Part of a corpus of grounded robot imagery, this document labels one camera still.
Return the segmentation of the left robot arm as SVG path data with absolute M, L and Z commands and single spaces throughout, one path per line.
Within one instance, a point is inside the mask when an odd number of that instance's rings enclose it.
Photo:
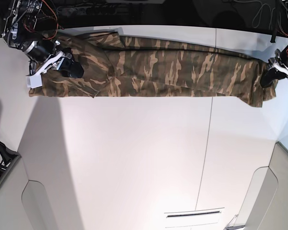
M 288 0 L 276 1 L 271 43 L 276 41 L 278 34 L 288 38 Z M 260 85 L 268 88 L 274 81 L 282 79 L 288 79 L 288 45 L 283 50 L 276 49 L 274 56 L 268 60 Z

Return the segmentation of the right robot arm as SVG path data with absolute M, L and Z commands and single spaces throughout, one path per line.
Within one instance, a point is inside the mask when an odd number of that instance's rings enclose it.
M 14 0 L 5 19 L 2 38 L 8 47 L 22 51 L 29 59 L 29 77 L 45 74 L 49 69 L 64 77 L 82 78 L 84 69 L 69 47 L 63 48 L 55 37 L 58 33 L 58 15 L 45 0 Z M 55 31 L 43 35 L 35 30 L 42 14 L 53 19 Z

